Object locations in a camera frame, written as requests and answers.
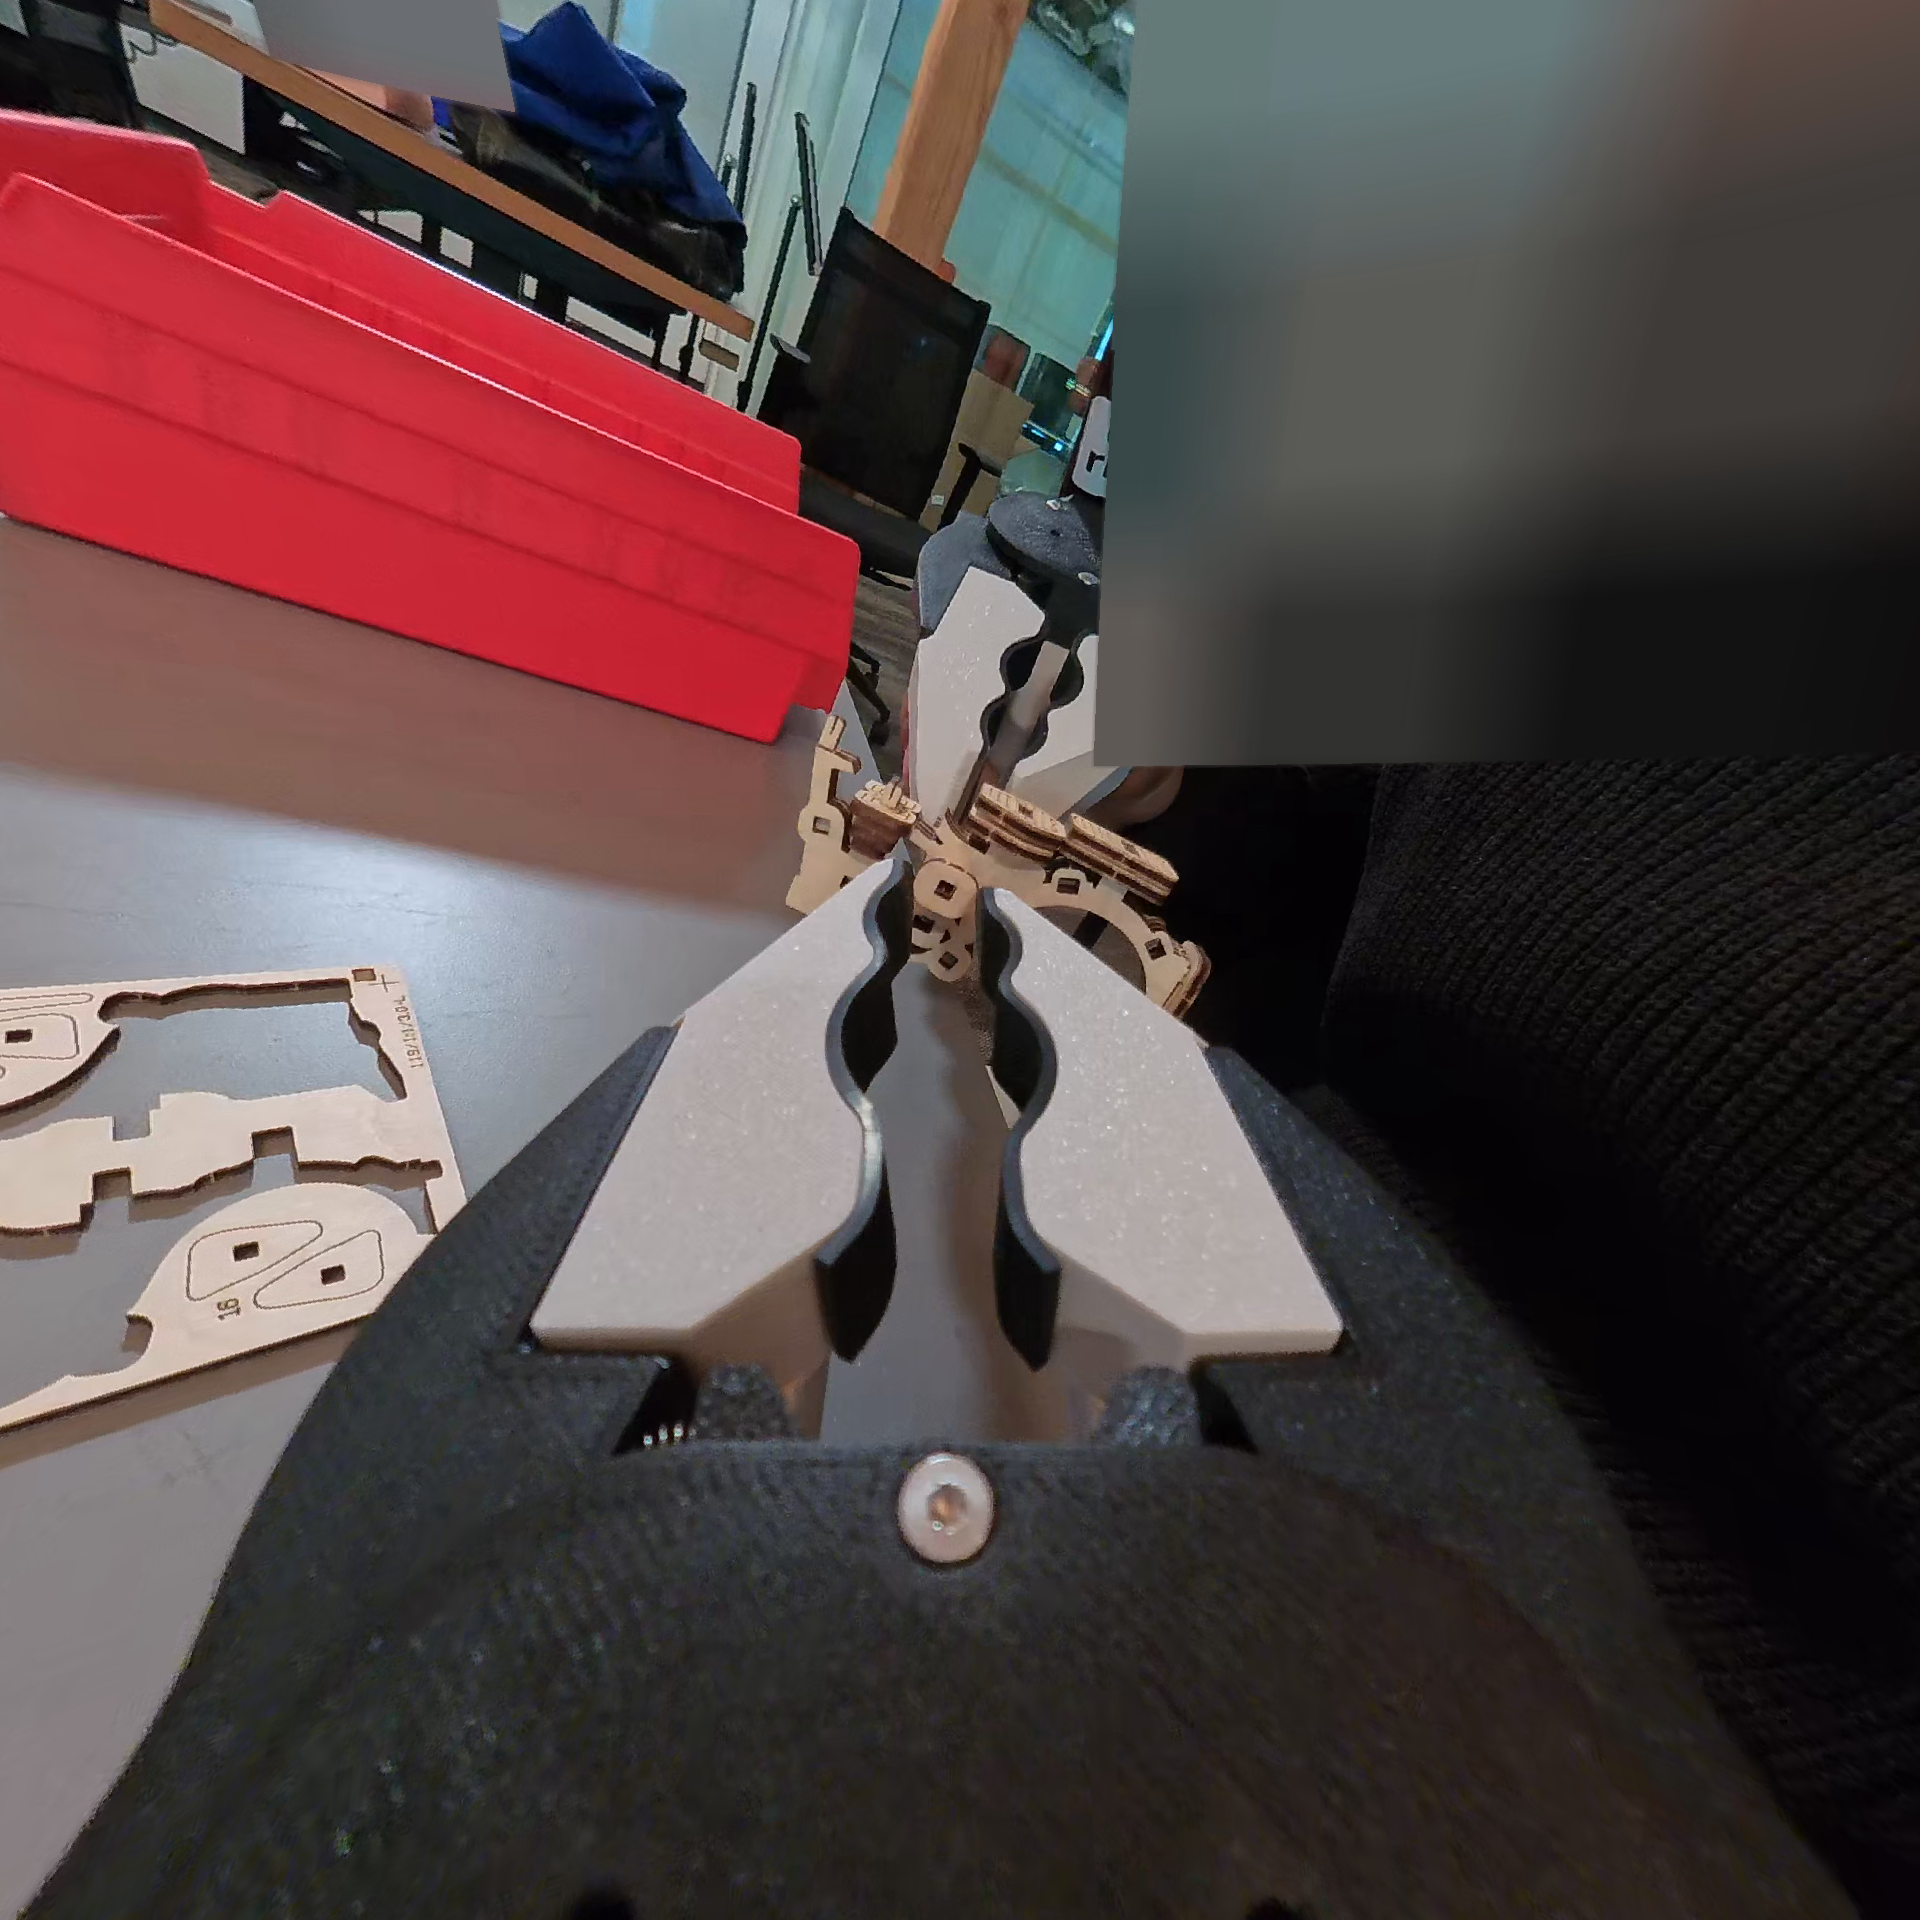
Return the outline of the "laser-cut wooden puzzle sheet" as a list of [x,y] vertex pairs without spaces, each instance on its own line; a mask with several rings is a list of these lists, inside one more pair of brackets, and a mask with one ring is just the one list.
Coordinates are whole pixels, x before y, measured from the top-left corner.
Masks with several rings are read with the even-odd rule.
[[204,994],[343,997],[396,1091],[168,1091],[132,1137],[109,1117],[67,1117],[3,1139],[3,1235],[81,1233],[108,1179],[126,1179],[135,1200],[198,1191],[250,1169],[264,1145],[289,1145],[301,1171],[337,1173],[249,1191],[189,1225],[129,1307],[129,1323],[146,1330],[145,1350],[7,1402],[3,1431],[350,1330],[468,1200],[409,982],[378,962],[7,986],[3,1117],[78,1089],[126,1013],[178,1013]]

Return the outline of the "blue jacket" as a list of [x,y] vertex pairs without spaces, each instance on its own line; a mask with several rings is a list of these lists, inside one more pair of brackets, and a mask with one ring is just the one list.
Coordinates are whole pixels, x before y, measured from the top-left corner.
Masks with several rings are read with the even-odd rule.
[[616,48],[578,4],[530,32],[498,29],[515,110],[507,167],[561,190],[569,218],[665,267],[707,296],[735,301],[746,224],[686,128],[686,85]]

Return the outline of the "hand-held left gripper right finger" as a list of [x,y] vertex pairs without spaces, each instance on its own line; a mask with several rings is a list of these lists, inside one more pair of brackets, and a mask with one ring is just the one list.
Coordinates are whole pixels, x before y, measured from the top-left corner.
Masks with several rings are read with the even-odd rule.
[[1342,1314],[1182,1021],[1013,891],[978,901],[1010,1121],[996,1322],[1090,1433],[1138,1369],[1328,1356]]

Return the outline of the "black office chair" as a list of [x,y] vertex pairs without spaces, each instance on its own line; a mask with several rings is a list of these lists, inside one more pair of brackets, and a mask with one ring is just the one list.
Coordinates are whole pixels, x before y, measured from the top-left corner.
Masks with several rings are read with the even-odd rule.
[[798,343],[773,343],[758,421],[798,444],[802,517],[857,541],[864,575],[917,568],[989,311],[845,209]]

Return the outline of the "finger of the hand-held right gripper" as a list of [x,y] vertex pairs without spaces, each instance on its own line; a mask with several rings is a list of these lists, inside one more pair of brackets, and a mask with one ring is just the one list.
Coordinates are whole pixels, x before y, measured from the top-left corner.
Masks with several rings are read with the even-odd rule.
[[962,796],[982,754],[982,714],[1006,693],[1003,658],[1033,641],[1043,611],[1018,583],[969,568],[920,640],[906,692],[906,789],[926,820]]
[[1066,675],[1055,684],[1043,738],[1033,733],[1027,754],[1016,764],[1006,792],[1027,797],[1045,814],[1073,814],[1104,800],[1132,764],[1108,764],[1094,754],[1094,684],[1097,684],[1097,635],[1084,635],[1075,647],[1081,692],[1065,700]]

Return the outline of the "wooden pillar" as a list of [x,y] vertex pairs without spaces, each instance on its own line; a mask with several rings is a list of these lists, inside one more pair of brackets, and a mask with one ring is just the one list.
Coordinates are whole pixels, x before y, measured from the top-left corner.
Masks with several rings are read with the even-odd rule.
[[876,233],[952,282],[947,238],[978,160],[1027,4],[938,4],[912,85]]

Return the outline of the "red plastic bin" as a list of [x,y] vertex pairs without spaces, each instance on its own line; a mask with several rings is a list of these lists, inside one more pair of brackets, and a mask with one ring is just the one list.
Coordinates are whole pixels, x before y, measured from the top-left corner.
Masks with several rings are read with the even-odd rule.
[[217,359],[372,390],[372,340],[798,515],[798,444],[593,334],[277,192],[186,140],[3,112],[3,263]]
[[849,653],[849,545],[209,260],[159,318],[3,267],[3,511],[770,739]]

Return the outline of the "grey desk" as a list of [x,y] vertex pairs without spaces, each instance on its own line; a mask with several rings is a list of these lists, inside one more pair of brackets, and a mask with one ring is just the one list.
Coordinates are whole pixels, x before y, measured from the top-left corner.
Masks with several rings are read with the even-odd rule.
[[[818,714],[778,747],[3,523],[3,985],[385,962],[417,991],[468,1191],[635,1036],[789,928]],[[962,999],[899,979],[876,1084],[906,1273],[830,1442],[1057,1438],[996,1335],[996,1103]],[[135,1010],[58,1117],[162,1091],[385,1091],[345,1003]],[[305,1179],[3,1235],[3,1402],[137,1350],[189,1219]],[[135,1752],[237,1535],[350,1334],[3,1433],[3,1914]]]

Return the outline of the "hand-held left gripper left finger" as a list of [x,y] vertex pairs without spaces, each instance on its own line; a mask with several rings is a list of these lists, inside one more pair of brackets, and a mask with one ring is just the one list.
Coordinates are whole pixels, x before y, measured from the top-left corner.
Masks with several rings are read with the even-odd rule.
[[870,865],[679,1021],[535,1307],[550,1350],[755,1363],[818,1431],[897,1281],[870,1103],[912,869]]

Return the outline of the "wooden background table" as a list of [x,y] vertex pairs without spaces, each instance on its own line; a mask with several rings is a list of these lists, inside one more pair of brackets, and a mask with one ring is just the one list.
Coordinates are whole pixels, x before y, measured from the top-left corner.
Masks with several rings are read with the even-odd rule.
[[149,4],[146,17],[157,33],[258,83],[361,181],[396,196],[402,209],[420,212],[426,224],[440,224],[478,252],[493,252],[533,275],[540,289],[537,310],[550,318],[561,318],[557,296],[563,293],[609,314],[635,310],[635,321],[648,321],[656,340],[672,314],[708,325],[735,343],[752,337],[755,325],[730,303],[711,301],[652,260],[566,219],[323,75],[271,57],[217,25],[209,10]]

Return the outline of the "wooden puzzle model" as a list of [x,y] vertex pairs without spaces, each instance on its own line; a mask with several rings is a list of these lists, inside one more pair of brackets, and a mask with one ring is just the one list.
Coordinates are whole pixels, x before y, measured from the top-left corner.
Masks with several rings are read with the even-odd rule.
[[869,779],[840,796],[861,762],[845,750],[845,719],[830,712],[812,747],[806,804],[798,814],[802,862],[786,907],[806,914],[852,877],[897,853],[912,877],[912,961],[959,985],[978,975],[978,898],[1010,891],[1043,914],[1111,925],[1134,950],[1143,994],[1171,1017],[1185,1017],[1212,961],[1153,914],[1176,886],[1176,869],[1132,837],[1071,814],[1057,820],[999,785],[986,785],[955,823],[917,804],[903,779]]

